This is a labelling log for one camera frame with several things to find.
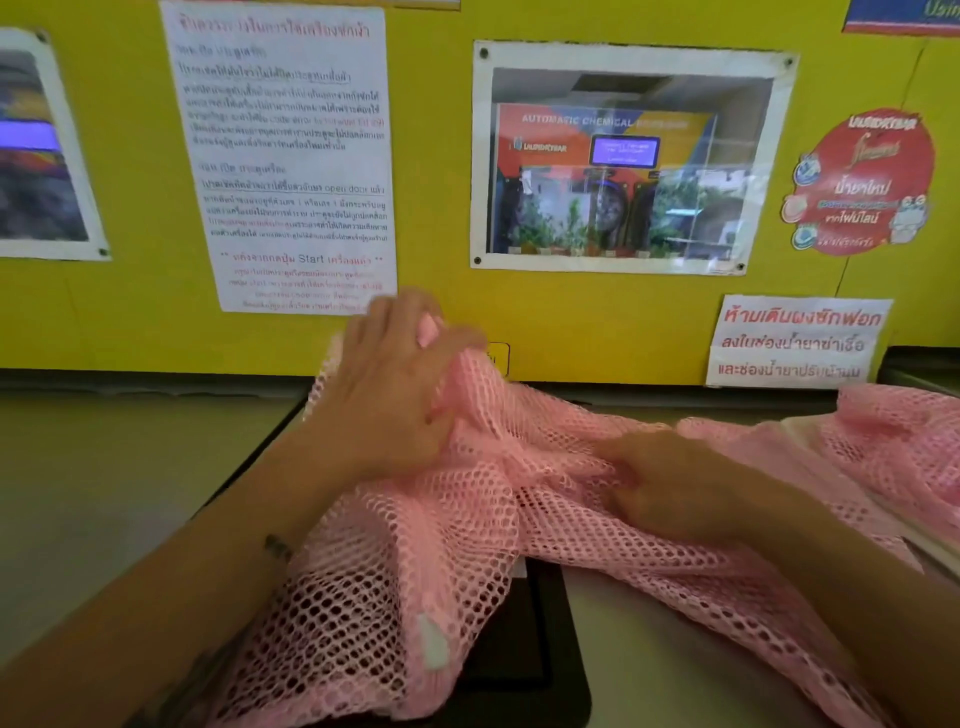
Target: red sticker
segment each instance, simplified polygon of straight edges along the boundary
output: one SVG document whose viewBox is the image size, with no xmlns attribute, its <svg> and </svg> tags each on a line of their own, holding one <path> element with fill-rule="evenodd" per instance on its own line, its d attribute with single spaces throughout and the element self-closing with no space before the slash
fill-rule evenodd
<svg viewBox="0 0 960 728">
<path fill-rule="evenodd" d="M 933 141 L 919 114 L 874 109 L 834 127 L 793 170 L 780 217 L 793 247 L 828 255 L 909 243 L 924 226 Z"/>
</svg>

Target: yellow label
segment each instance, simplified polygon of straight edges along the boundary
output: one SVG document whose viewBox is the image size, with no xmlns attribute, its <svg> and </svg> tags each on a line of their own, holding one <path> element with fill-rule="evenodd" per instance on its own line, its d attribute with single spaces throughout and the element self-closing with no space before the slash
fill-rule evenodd
<svg viewBox="0 0 960 728">
<path fill-rule="evenodd" d="M 498 341 L 491 341 L 487 345 L 487 356 L 493 362 L 496 370 L 506 376 L 510 373 L 510 345 Z"/>
</svg>

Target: mesh bag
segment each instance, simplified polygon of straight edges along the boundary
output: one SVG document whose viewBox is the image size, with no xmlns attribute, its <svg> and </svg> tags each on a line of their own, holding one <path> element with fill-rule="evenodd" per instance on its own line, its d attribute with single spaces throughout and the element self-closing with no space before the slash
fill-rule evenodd
<svg viewBox="0 0 960 728">
<path fill-rule="evenodd" d="M 819 451 L 960 545 L 960 400 L 879 384 L 849 387 L 820 426 Z"/>
<path fill-rule="evenodd" d="M 421 342 L 436 334 L 426 322 Z M 325 371 L 336 365 L 333 352 Z M 322 395 L 318 377 L 313 400 Z M 460 354 L 438 404 L 463 413 L 432 470 L 363 484 L 311 532 L 233 668 L 217 726 L 287 728 L 374 711 L 427 716 L 510 589 L 520 555 L 604 571 L 752 651 L 846 728 L 885 721 L 800 596 L 746 551 L 671 543 L 608 513 L 621 475 L 590 443 L 650 429 L 504 381 Z M 845 476 L 773 423 L 687 420 L 679 431 L 808 490 L 915 566 Z"/>
</svg>

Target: person's right arm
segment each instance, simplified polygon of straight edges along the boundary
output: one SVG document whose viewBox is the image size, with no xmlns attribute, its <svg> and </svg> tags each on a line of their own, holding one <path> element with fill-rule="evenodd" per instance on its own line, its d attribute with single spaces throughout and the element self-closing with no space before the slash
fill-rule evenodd
<svg viewBox="0 0 960 728">
<path fill-rule="evenodd" d="M 600 443 L 636 473 L 611 493 L 635 527 L 674 541 L 740 543 L 804 595 L 878 697 L 910 728 L 960 725 L 960 593 L 838 521 L 803 491 L 672 430 Z"/>
</svg>

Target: hand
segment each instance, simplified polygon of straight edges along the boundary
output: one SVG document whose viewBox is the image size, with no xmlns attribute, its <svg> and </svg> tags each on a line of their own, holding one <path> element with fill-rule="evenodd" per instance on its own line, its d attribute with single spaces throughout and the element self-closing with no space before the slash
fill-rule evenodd
<svg viewBox="0 0 960 728">
<path fill-rule="evenodd" d="M 301 441 L 320 448 L 319 468 L 333 470 L 343 485 L 415 473 L 428 467 L 446 444 L 456 413 L 431 404 L 454 356 L 483 349 L 473 328 L 447 328 L 430 346 L 417 343 L 424 314 L 440 307 L 417 289 L 374 299 L 354 316 L 344 334 L 340 368 L 300 428 Z"/>
<path fill-rule="evenodd" d="M 636 475 L 635 487 L 610 491 L 611 509 L 630 525 L 671 541 L 739 541 L 756 517 L 757 497 L 786 487 L 674 430 L 625 435 L 598 443 L 595 452 Z"/>
</svg>

